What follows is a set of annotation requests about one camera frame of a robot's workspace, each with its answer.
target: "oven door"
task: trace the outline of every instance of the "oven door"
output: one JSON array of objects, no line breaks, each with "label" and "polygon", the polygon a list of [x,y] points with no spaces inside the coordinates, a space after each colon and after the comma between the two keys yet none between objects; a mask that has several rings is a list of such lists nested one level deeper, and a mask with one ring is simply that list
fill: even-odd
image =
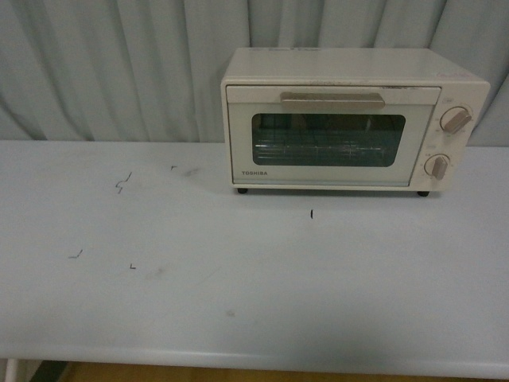
[{"label": "oven door", "polygon": [[440,88],[227,86],[232,182],[406,187]]}]

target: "wooden floor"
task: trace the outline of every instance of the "wooden floor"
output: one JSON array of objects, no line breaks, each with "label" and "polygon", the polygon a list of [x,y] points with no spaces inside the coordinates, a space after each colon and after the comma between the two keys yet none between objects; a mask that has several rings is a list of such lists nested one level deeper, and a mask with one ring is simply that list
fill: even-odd
[{"label": "wooden floor", "polygon": [[73,362],[60,382],[477,382],[468,378],[368,376],[316,372],[269,372],[217,368],[178,368]]}]

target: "toshiba logo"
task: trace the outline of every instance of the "toshiba logo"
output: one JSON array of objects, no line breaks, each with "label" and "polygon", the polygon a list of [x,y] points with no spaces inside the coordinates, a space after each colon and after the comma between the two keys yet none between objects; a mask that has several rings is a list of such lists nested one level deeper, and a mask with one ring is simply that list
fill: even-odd
[{"label": "toshiba logo", "polygon": [[267,175],[266,171],[243,171],[242,175]]}]

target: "oven top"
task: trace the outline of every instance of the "oven top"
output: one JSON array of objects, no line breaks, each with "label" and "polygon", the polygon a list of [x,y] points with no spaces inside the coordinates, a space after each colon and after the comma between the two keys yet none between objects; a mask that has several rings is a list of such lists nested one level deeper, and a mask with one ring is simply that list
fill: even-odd
[{"label": "oven top", "polygon": [[429,49],[240,48],[224,83],[441,84],[484,82]]}]

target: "gray curtain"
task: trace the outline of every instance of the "gray curtain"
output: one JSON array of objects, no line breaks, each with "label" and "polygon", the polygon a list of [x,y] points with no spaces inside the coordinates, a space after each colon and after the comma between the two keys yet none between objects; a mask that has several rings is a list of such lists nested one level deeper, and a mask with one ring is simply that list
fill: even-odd
[{"label": "gray curtain", "polygon": [[506,0],[0,0],[0,138],[221,142],[242,46],[431,48],[492,85],[470,144],[509,146]]}]

